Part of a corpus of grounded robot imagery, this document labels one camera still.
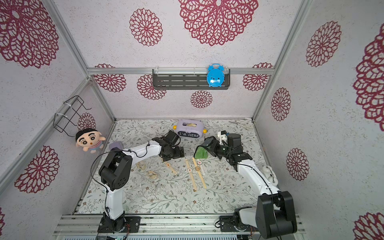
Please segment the green cleaning cloth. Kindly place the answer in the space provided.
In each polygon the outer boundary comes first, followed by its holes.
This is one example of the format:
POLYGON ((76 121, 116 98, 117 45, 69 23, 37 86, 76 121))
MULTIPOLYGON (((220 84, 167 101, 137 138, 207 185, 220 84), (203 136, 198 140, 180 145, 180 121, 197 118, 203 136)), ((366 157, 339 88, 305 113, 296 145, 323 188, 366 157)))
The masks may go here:
POLYGON ((203 147, 197 147, 194 153, 194 158, 196 160, 207 159, 209 157, 208 151, 203 147))

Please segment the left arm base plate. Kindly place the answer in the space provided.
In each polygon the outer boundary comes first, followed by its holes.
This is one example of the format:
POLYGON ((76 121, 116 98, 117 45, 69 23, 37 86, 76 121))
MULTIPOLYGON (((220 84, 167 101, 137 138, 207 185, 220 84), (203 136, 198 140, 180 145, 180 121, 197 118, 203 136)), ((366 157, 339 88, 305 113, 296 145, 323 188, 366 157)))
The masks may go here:
POLYGON ((104 215, 99 224, 98 233, 138 233, 141 219, 141 217, 128 216, 111 220, 104 215))

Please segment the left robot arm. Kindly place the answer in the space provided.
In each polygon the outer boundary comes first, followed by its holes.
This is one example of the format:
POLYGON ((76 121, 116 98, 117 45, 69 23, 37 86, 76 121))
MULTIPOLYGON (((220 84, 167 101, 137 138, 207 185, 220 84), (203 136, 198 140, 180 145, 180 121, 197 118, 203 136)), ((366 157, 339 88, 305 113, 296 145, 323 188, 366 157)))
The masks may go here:
POLYGON ((180 137, 170 130, 162 137, 155 137, 137 147, 121 150, 113 148, 108 152, 99 169, 99 184, 106 189, 103 220, 107 224, 123 224, 123 190, 128 183, 131 168, 142 160, 159 156, 164 162, 183 158, 184 148, 179 146, 180 137))

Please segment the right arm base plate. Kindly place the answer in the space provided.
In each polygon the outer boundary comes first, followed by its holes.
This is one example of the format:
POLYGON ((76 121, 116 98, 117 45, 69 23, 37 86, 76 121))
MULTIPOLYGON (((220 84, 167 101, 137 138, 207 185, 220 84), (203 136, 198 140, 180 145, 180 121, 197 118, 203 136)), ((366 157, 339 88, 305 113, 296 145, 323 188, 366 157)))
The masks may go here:
POLYGON ((229 233, 229 232, 258 233, 259 232, 256 227, 242 224, 240 220, 234 216, 220 216, 219 223, 216 226, 218 226, 220 231, 224 233, 229 233))

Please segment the beige watch top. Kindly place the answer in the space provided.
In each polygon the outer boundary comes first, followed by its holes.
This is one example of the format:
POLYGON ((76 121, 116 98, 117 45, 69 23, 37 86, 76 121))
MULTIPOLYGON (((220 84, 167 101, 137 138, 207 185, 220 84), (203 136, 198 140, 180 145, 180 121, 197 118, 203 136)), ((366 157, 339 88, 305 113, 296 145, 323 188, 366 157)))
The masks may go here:
POLYGON ((147 172, 147 176, 152 179, 152 180, 156 180, 158 178, 158 175, 157 173, 155 173, 154 171, 148 171, 147 172))

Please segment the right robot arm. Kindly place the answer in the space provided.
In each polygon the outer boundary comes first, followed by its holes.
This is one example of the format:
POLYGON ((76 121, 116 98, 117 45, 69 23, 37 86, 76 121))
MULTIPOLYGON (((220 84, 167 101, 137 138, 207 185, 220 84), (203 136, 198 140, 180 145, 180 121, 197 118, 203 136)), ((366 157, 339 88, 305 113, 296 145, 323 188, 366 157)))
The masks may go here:
POLYGON ((208 137, 196 150, 204 149, 213 157, 225 159, 255 190, 256 207, 235 209, 231 217, 220 217, 222 232, 257 231, 264 239, 294 234, 298 230, 294 199, 282 192, 256 167, 249 153, 244 152, 241 135, 220 133, 216 139, 208 137))

